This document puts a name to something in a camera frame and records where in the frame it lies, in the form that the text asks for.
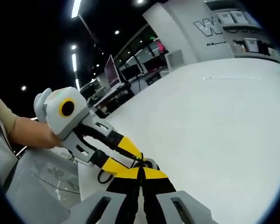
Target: window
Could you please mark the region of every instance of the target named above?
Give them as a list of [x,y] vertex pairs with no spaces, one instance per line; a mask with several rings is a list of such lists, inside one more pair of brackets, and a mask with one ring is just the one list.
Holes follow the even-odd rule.
[[155,41],[152,42],[149,46],[150,46],[151,50],[153,51],[154,55],[158,56],[160,54],[159,46]]
[[137,57],[138,61],[140,62],[141,67],[144,69],[144,73],[147,73],[147,70],[146,70],[145,66],[143,65],[143,63],[145,63],[153,58],[153,55],[150,53],[149,49],[144,48],[141,51],[139,51],[135,56]]

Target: white wall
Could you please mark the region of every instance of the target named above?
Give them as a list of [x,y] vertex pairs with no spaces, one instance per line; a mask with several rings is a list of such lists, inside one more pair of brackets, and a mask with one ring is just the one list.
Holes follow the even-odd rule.
[[[225,42],[221,28],[201,0],[156,3],[143,16],[169,51],[182,50],[186,64],[204,61],[208,43]],[[211,59],[216,59],[216,54],[212,55]]]
[[161,3],[153,5],[143,14],[143,17],[147,20],[168,51],[173,52],[182,49],[184,60],[187,64],[197,63],[194,50]]

